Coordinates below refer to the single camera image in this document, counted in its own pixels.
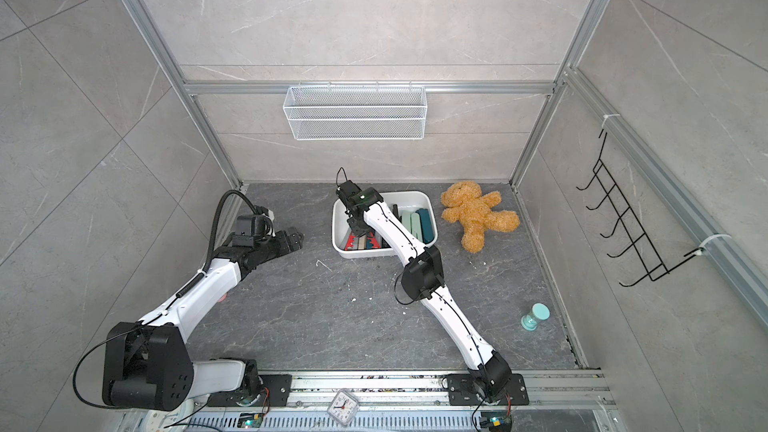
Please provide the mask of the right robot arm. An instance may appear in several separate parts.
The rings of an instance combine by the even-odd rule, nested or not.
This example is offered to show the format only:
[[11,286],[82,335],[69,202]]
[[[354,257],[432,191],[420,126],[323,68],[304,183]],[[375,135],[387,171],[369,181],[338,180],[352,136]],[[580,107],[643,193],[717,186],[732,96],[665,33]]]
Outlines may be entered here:
[[356,234],[378,233],[402,262],[399,283],[411,303],[428,309],[450,336],[472,378],[472,390],[481,402],[527,405],[522,376],[474,328],[445,283],[439,249],[417,239],[396,218],[384,197],[374,188],[360,188],[347,180],[336,186],[347,222]]

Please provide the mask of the red pliers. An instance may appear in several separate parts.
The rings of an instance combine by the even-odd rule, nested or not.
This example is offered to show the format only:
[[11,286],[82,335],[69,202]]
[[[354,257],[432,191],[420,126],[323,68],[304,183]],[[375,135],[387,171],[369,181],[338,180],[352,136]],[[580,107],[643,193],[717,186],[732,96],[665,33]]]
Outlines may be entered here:
[[353,232],[347,234],[344,242],[344,251],[362,251],[382,249],[382,238],[376,232],[368,232],[366,235],[356,235]]

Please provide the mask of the light green pliers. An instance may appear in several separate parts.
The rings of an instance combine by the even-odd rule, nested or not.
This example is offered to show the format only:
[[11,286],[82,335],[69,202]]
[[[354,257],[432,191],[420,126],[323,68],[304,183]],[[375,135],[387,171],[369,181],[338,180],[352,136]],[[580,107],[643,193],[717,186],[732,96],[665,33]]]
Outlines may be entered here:
[[409,233],[412,233],[412,231],[413,231],[413,228],[412,228],[412,213],[408,212],[408,211],[404,211],[401,214],[401,222],[402,222],[402,225],[406,228],[406,230]]
[[418,212],[412,212],[410,214],[410,230],[411,234],[420,242],[423,241],[421,216]]

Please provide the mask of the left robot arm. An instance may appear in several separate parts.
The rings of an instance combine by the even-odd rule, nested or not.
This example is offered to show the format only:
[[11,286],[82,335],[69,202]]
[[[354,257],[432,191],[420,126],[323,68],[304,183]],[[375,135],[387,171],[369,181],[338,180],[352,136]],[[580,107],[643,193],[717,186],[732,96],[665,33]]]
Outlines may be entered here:
[[207,313],[263,263],[298,251],[304,236],[276,231],[273,215],[241,215],[233,233],[181,289],[135,322],[114,326],[106,343],[102,400],[108,406],[172,411],[220,395],[248,406],[264,394],[253,359],[191,359],[187,341]]

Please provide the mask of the dark teal pliers floor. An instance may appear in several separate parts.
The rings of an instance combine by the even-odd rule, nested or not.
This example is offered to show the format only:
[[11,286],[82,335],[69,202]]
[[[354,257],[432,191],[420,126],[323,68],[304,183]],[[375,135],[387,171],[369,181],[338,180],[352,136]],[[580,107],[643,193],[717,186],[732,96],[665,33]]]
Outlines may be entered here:
[[428,209],[421,208],[416,211],[419,216],[421,226],[421,241],[429,244],[435,240],[435,232],[432,224],[431,215]]

